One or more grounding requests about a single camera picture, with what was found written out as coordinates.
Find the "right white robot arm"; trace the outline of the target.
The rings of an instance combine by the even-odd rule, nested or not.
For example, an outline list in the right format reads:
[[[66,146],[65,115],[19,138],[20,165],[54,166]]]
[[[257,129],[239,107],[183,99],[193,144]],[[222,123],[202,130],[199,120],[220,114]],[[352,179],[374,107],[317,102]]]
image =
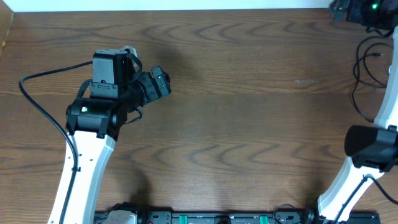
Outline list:
[[[367,188],[377,185],[377,179],[397,165],[397,1],[333,0],[328,9],[333,19],[361,24],[380,38],[392,37],[392,63],[373,126],[349,128],[343,166],[302,223],[378,222],[371,213],[353,215],[351,211]]]

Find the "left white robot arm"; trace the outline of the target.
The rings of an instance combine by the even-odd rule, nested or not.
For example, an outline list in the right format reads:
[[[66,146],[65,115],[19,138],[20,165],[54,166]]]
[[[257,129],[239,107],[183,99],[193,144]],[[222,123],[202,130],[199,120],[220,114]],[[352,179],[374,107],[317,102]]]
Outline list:
[[[66,110],[67,144],[49,223],[93,223],[104,170],[129,113],[169,95],[170,76],[160,66],[142,71],[136,50],[99,49],[93,78]]]

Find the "cardboard box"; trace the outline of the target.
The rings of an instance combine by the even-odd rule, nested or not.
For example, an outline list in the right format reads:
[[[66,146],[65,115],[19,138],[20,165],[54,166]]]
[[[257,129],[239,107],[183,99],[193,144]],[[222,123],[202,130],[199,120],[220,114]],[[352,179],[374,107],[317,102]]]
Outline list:
[[[6,45],[6,40],[9,36],[9,30],[14,18],[14,12],[6,5],[3,0],[1,0],[0,8],[0,55],[2,55]]]

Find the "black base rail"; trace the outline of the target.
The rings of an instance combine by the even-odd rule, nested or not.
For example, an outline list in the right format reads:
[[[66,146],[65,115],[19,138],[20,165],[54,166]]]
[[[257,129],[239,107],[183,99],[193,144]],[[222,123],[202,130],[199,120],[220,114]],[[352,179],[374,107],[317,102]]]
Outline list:
[[[312,212],[278,208],[274,212],[176,212],[165,207],[140,207],[118,203],[108,211],[96,212],[94,223],[132,224],[275,224],[315,223]]]

